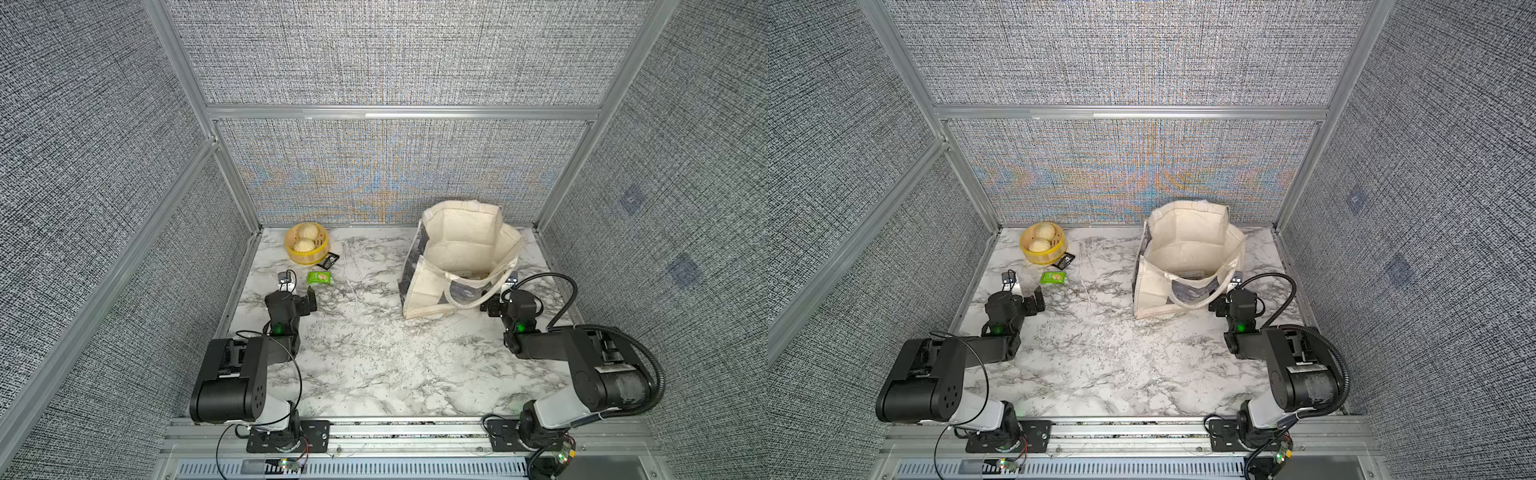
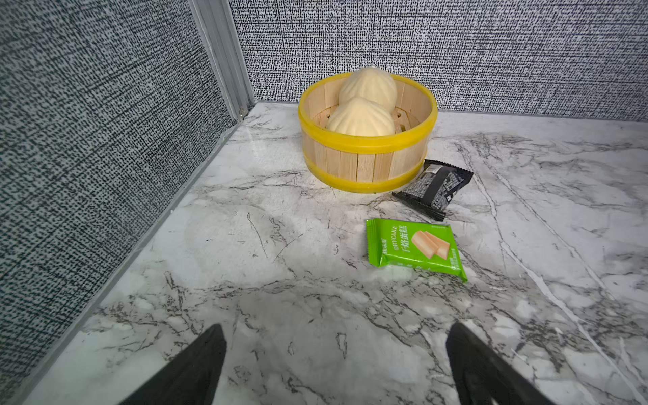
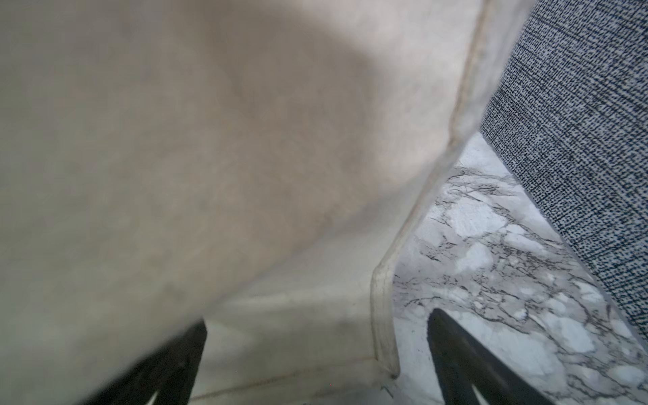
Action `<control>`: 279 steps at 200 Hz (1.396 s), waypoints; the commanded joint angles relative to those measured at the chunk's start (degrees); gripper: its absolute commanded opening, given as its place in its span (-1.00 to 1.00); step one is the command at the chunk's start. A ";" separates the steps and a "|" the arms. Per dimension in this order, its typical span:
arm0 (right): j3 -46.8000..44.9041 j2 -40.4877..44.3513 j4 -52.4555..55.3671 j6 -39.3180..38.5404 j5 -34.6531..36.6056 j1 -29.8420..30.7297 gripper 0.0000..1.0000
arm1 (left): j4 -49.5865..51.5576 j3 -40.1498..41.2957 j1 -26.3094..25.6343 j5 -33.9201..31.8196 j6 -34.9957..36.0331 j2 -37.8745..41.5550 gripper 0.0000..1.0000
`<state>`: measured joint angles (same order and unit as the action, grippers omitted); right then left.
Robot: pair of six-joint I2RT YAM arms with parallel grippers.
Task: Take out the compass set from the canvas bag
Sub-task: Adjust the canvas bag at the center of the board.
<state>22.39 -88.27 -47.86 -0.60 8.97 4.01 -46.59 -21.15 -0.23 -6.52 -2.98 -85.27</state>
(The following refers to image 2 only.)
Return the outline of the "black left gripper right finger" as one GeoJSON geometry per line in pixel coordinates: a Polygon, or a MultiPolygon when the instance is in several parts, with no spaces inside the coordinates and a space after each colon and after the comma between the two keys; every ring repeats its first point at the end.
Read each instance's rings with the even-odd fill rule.
{"type": "Polygon", "coordinates": [[[528,380],[460,322],[445,341],[461,404],[550,404],[528,380]]]}

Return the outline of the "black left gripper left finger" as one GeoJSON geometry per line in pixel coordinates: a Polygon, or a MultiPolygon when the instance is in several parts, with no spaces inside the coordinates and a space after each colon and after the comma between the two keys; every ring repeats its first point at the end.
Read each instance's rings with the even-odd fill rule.
{"type": "Polygon", "coordinates": [[[219,324],[205,330],[123,404],[211,404],[224,366],[227,342],[219,324]]]}

